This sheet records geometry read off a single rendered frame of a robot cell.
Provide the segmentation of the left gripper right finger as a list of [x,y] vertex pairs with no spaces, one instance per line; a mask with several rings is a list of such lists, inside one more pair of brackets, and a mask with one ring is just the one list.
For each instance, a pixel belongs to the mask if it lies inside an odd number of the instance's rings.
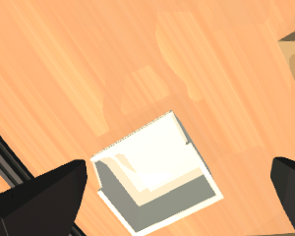
[[274,157],[270,181],[295,231],[295,161],[288,157]]

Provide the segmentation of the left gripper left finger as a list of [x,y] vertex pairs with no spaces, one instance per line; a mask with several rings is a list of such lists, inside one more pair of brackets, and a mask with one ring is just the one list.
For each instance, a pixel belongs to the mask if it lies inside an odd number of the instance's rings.
[[0,236],[69,236],[87,183],[85,159],[74,158],[0,193]]

